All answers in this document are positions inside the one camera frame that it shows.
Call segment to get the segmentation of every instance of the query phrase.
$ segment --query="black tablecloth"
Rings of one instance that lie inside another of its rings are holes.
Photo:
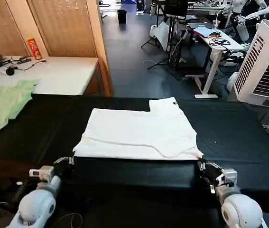
[[[93,108],[149,111],[149,99],[36,95],[0,132],[0,157],[50,164],[70,156]],[[242,103],[177,100],[204,158],[238,172],[242,192],[269,205],[269,136]],[[73,184],[197,191],[194,161],[75,158]]]

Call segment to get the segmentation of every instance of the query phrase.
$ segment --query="trash can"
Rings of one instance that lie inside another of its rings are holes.
[[[119,9],[117,11],[117,17],[119,18],[119,24],[126,23],[126,14],[127,14],[127,11],[124,9],[123,10]]]

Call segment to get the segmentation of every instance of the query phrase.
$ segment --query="white table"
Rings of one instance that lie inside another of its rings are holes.
[[[220,13],[220,11],[225,7],[226,5],[212,6],[210,4],[194,3],[193,5],[188,5],[187,11],[209,11],[210,15],[216,15],[217,13]]]
[[[82,95],[98,63],[98,58],[48,57],[45,59],[47,62],[38,63],[29,70],[15,70],[12,76],[1,73],[11,64],[0,67],[0,86],[14,86],[20,80],[39,79],[35,94]],[[37,61],[32,57],[32,61],[15,66],[26,69],[35,62]]]
[[[231,37],[227,36],[222,31],[220,31],[220,32],[221,32],[221,37],[220,38],[223,38],[223,39],[230,42],[229,45],[224,45],[227,49],[235,50],[235,51],[242,51],[243,50],[243,47],[240,44],[238,44],[236,41],[234,41]],[[213,38],[204,38],[202,36],[200,36],[200,37],[206,42],[206,44],[209,47],[211,47],[212,50],[217,51],[217,54],[214,57],[212,67],[211,67],[211,70],[210,70],[210,72],[208,74],[208,77],[207,77],[207,80],[206,80],[206,83],[205,83],[205,86],[204,86],[203,90],[201,89],[202,83],[201,83],[201,81],[199,79],[201,76],[200,75],[194,75],[193,76],[197,86],[199,87],[199,90],[202,93],[202,94],[195,95],[195,98],[196,99],[218,98],[217,95],[208,94],[208,91],[209,91],[209,88],[210,88],[211,83],[213,81],[213,78],[214,78],[215,72],[216,72],[216,70],[218,68],[218,65],[219,65],[219,63],[221,61],[222,53],[223,53],[223,51],[226,50],[226,48],[224,48],[222,46],[211,46],[209,44],[209,41],[212,40]]]

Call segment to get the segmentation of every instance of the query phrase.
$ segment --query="bamboo blind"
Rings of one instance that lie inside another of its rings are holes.
[[[50,56],[96,57],[86,0],[28,0]]]
[[[0,55],[25,56],[28,51],[5,0],[0,0]]]

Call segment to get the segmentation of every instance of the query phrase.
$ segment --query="green cloth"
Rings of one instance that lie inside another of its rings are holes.
[[[13,120],[31,100],[31,94],[38,80],[19,81],[13,87],[0,86],[0,129]]]

